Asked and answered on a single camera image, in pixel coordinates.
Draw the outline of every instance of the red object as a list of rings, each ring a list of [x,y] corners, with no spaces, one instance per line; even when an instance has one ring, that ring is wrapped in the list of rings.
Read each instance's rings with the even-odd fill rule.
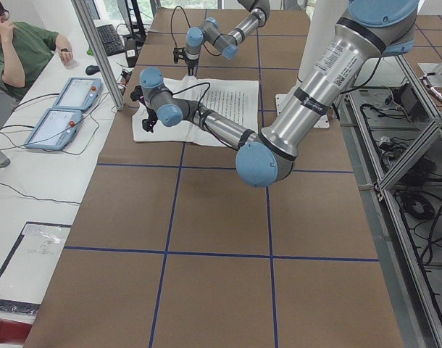
[[[0,343],[24,344],[31,324],[0,318]]]

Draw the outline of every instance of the green t-shirt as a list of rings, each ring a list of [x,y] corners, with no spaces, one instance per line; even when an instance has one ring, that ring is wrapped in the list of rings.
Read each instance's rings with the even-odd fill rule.
[[[51,51],[55,51],[58,33],[25,22],[16,22],[15,25],[13,47],[25,70],[25,87],[16,88],[3,82],[4,53],[0,45],[0,89],[16,99],[22,99],[52,58]]]

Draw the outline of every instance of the blue joint cap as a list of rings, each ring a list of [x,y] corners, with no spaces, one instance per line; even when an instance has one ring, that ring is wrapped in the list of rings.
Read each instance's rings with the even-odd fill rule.
[[[185,42],[191,47],[197,47],[204,42],[204,32],[199,27],[190,28],[185,36]]]
[[[398,43],[387,47],[387,49],[382,53],[382,57],[392,57],[399,56],[400,54],[408,53],[412,50],[414,46],[414,40]]]
[[[278,178],[278,163],[264,144],[253,142],[242,146],[235,167],[243,181],[253,187],[268,187]]]
[[[207,22],[211,22],[214,24],[214,26],[216,27],[216,29],[218,29],[220,27],[220,25],[218,24],[218,21],[216,19],[214,19],[213,17],[208,17],[205,19]]]
[[[156,88],[163,84],[162,72],[155,67],[148,67],[142,70],[140,75],[142,88]]]
[[[222,55],[224,58],[231,60],[237,54],[238,47],[236,45],[229,45],[222,50]]]
[[[363,26],[383,28],[404,20],[418,4],[419,0],[350,0],[349,12]]]
[[[178,105],[165,104],[158,108],[157,117],[166,127],[172,127],[183,120],[183,111]]]

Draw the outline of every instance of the computer mouse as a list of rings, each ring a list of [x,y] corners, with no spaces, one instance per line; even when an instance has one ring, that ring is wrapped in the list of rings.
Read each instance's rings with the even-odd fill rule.
[[[100,71],[100,68],[98,65],[89,65],[86,68],[86,74],[88,74],[88,75],[93,75],[95,73],[98,73],[99,71]]]

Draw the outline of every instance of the black keyboard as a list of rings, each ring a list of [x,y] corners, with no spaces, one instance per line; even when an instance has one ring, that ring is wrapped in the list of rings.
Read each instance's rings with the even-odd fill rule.
[[[97,27],[97,32],[99,33],[100,41],[102,41],[104,45],[107,56],[123,53],[125,51],[121,38],[112,24]]]

